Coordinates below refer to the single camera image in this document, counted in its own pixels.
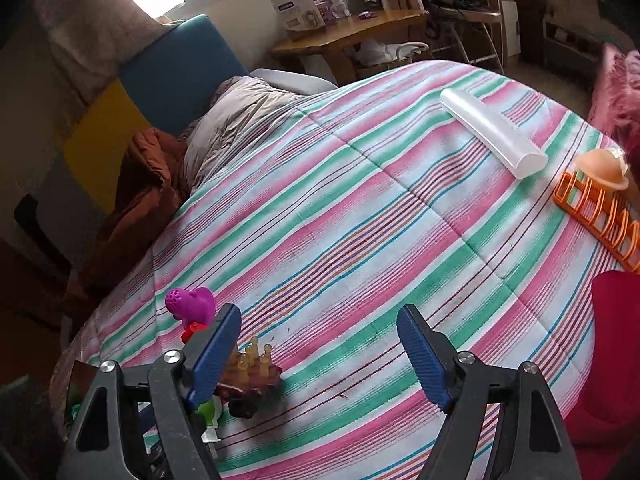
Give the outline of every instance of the purple toy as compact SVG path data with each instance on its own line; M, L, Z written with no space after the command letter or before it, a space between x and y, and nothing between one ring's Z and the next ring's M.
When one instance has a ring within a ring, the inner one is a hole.
M193 290L174 288L164 297L164 306L186 329L193 321L209 325L216 316L218 301L206 286Z

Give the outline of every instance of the cardboard box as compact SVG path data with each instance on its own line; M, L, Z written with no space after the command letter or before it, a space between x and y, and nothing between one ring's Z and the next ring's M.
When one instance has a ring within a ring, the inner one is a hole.
M314 0L271 0L271 4L289 33L304 34L324 27Z

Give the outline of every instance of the brown blanket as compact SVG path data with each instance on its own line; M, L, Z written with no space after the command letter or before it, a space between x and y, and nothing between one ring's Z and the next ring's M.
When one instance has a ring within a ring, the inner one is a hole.
M131 139L120 167L115 210L62 301L62 311L78 326L134 268L187 200L182 173L186 148L184 140L156 128Z

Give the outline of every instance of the bedsheet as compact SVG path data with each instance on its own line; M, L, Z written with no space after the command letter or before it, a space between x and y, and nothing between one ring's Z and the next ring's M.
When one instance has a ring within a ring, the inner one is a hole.
M440 107L447 87L510 118L545 171L516 181ZM250 137L73 341L53 403L75 358L126 366L181 348L164 295L206 285L241 309L241 346L259 336L284 370L283 394L254 418L222 416L224 478L415 478L444 417L399 343L405 303L488 364L537 362L569 412L593 351L590 281L618 266L550 193L576 153L612 141L520 83L448 61L302 98Z

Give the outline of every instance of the white cabinet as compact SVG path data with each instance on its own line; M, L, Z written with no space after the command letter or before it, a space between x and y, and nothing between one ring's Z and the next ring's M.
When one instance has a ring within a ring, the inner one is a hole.
M515 56L520 53L520 26L518 6L514 0L502 0L502 18L507 39L507 56Z

